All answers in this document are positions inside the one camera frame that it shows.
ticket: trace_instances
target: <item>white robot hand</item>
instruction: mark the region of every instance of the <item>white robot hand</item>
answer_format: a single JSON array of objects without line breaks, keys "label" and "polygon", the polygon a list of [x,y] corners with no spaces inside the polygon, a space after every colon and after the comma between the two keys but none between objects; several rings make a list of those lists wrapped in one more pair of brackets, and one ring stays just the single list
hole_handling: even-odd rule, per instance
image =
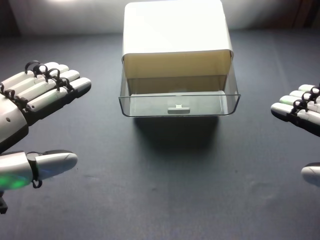
[{"label": "white robot hand", "polygon": [[[273,104],[271,113],[282,121],[291,122],[320,137],[320,86],[301,85],[298,90]],[[320,187],[319,162],[306,165],[301,174],[306,182]]]},{"label": "white robot hand", "polygon": [[[0,154],[24,138],[29,126],[90,88],[91,81],[80,78],[78,71],[56,62],[41,64],[36,60],[27,63],[23,72],[0,82]],[[30,183],[39,188],[42,180],[72,169],[77,160],[77,155],[66,150],[0,155],[0,214],[8,209],[2,198],[4,191]]]}]

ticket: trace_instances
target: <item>dark gray table surface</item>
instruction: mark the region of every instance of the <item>dark gray table surface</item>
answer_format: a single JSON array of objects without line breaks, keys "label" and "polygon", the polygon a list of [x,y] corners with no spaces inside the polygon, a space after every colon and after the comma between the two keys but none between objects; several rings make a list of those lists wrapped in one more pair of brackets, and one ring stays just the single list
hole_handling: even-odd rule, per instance
[{"label": "dark gray table surface", "polygon": [[300,171],[320,138],[270,106],[320,82],[320,32],[231,32],[239,93],[219,118],[122,115],[121,35],[0,40],[0,79],[37,59],[78,70],[85,96],[30,127],[10,151],[66,149],[77,166],[7,191],[2,240],[318,240],[320,189]]}]

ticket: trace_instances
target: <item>box top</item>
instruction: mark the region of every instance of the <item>box top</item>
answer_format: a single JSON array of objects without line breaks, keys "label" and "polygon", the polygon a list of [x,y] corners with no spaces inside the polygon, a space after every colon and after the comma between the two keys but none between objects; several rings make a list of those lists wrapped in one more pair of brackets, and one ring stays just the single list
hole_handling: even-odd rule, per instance
[{"label": "box top", "polygon": [[229,50],[220,0],[133,2],[125,7],[123,56]]}]

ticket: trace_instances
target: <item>plastic container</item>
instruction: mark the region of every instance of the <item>plastic container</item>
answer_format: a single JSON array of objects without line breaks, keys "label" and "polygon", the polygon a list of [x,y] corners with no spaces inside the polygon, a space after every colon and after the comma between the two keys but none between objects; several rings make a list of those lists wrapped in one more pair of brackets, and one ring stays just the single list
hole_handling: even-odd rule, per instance
[{"label": "plastic container", "polygon": [[240,98],[219,0],[125,8],[120,105],[127,117],[232,114]]}]

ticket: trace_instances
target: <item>table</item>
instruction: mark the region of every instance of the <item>table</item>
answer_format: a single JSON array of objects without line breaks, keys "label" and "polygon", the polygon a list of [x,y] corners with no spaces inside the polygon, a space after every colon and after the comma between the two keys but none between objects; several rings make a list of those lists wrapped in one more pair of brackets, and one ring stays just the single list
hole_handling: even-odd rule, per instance
[{"label": "table", "polygon": [[317,240],[320,189],[300,171],[320,139],[270,106],[320,82],[320,32],[230,33],[239,93],[217,118],[124,117],[122,36],[0,40],[0,79],[36,59],[92,81],[83,97],[30,127],[10,151],[66,149],[77,166],[43,187],[7,191],[3,240]]}]

